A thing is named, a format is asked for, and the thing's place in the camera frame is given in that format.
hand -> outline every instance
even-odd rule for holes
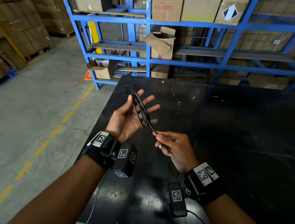
[[[137,92],[137,95],[141,97],[143,93],[144,90],[139,90]],[[146,105],[152,102],[154,99],[155,96],[151,95],[145,100],[143,100],[143,104]],[[142,127],[135,114],[132,102],[133,97],[129,95],[127,102],[118,110],[114,111],[109,121],[109,124],[105,130],[106,132],[114,136],[121,144],[125,143],[128,139],[130,139],[135,134],[135,132],[137,132],[137,130]],[[158,109],[160,109],[159,104],[148,108],[147,112],[151,113]],[[156,119],[151,120],[152,124],[156,124],[157,122],[158,121]]]
[[[156,147],[161,145],[161,150],[166,156],[170,156],[172,162],[180,173],[186,174],[197,165],[201,164],[191,147],[186,134],[174,132],[153,132],[156,136]]]

black table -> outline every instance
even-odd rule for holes
[[[155,129],[187,134],[198,160],[217,171],[231,198],[256,222],[295,223],[294,93],[122,76],[87,142],[105,129],[131,86],[144,89],[143,97],[155,95],[153,104],[161,105],[151,114],[158,119]],[[183,184],[183,176],[172,176],[170,158],[155,148],[150,128],[130,142],[138,149],[133,176],[107,176],[88,223],[200,223],[192,214],[171,218],[166,184]],[[96,192],[79,222],[88,220],[95,197]],[[209,223],[195,201],[186,199],[186,205]]]

forearm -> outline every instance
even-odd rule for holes
[[[227,194],[204,206],[204,210],[212,224],[255,224]]]
[[[74,224],[105,171],[87,155],[26,205],[10,222]]]

blue steel rack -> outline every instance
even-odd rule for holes
[[[241,72],[253,72],[253,73],[263,73],[263,74],[272,74],[272,75],[284,75],[284,76],[294,76],[294,70],[282,70],[276,69],[279,65],[279,62],[274,61],[269,68],[263,66],[263,64],[259,60],[251,60],[251,62],[255,65],[255,67],[246,67],[246,66],[235,66],[235,65],[228,65],[228,61],[231,58],[231,55],[234,52],[235,46],[239,41],[243,31],[245,30],[263,30],[269,32],[295,32],[295,17],[280,17],[280,16],[270,16],[270,15],[262,15],[262,14],[253,14],[253,10],[258,2],[258,0],[250,0],[247,9],[245,10],[239,24],[237,26],[232,25],[225,25],[225,24],[217,24],[217,23],[208,23],[208,22],[190,22],[190,21],[180,21],[180,22],[159,22],[153,21],[151,18],[151,0],[146,0],[146,9],[134,9],[133,0],[125,0],[126,5],[116,5],[116,8],[119,9],[128,9],[130,13],[138,13],[146,15],[145,18],[134,18],[131,16],[123,16],[117,17],[114,15],[108,14],[95,14],[91,13],[87,15],[86,13],[79,13],[73,12],[71,8],[70,0],[64,0],[65,6],[67,8],[68,14],[72,21],[74,30],[77,34],[78,41],[81,45],[82,52],[84,54],[86,62],[90,62],[91,58],[102,58],[102,59],[113,59],[122,62],[129,62],[131,63],[132,67],[137,67],[138,63],[146,64],[146,76],[150,77],[150,64],[166,64],[166,65],[174,65],[174,66],[186,66],[186,67],[195,67],[195,68],[205,68],[205,69],[217,69],[218,72],[215,75],[212,83],[217,83],[218,79],[220,78],[222,72],[224,70],[232,70],[232,71],[241,71]],[[249,23],[249,19],[270,19],[274,21],[273,24],[265,24],[265,23]],[[83,36],[81,30],[78,26],[78,21],[81,21],[84,34],[86,35],[86,43],[83,40]],[[103,54],[95,53],[94,48],[90,48],[90,37],[86,30],[88,26],[88,21],[93,21],[96,24],[96,29],[98,32],[98,36],[100,39],[99,43],[106,43],[106,44],[121,44],[121,45],[131,45],[131,46],[141,46],[146,47],[146,58],[137,57],[136,51],[130,51],[130,56],[126,56],[126,51],[121,53],[120,55],[110,55],[106,54],[106,51],[102,49]],[[102,39],[102,34],[99,26],[99,22],[112,22],[112,23],[126,23],[128,25],[128,36],[129,41],[105,41]],[[212,57],[209,60],[209,63],[203,62],[203,57],[201,58],[200,62],[190,62],[186,61],[186,56],[182,56],[182,60],[164,60],[164,59],[154,59],[150,57],[150,46],[145,43],[138,43],[136,42],[136,34],[135,34],[135,24],[144,24],[146,25],[146,35],[151,32],[152,25],[164,25],[164,26],[185,26],[185,27],[206,27],[209,29],[207,40],[205,42],[206,48],[200,47],[184,47],[188,50],[215,50],[215,51],[224,51],[223,57]],[[209,48],[210,38],[212,37],[214,29],[220,29],[219,36],[217,38],[217,42],[214,48]],[[231,40],[231,43],[227,49],[221,50],[219,49],[219,45],[222,41],[223,35],[225,34],[227,29],[235,29],[236,32]],[[286,55],[292,47],[295,45],[295,35],[293,34],[292,38],[289,42],[285,45],[281,52],[267,52],[270,56],[275,56],[276,58],[280,58],[281,56]],[[294,61],[288,62],[290,67],[293,69],[295,68]],[[117,81],[113,80],[102,80],[96,79],[93,71],[91,71],[91,75],[93,81],[95,83],[96,89],[99,90],[99,84],[111,84],[116,85]],[[291,90],[295,88],[295,83],[292,83],[287,89]]]

orange warning triangle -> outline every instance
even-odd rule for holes
[[[91,73],[90,73],[90,70],[88,70],[88,71],[86,72],[86,75],[85,75],[84,80],[93,80],[93,79],[92,79],[92,76],[91,76]]]

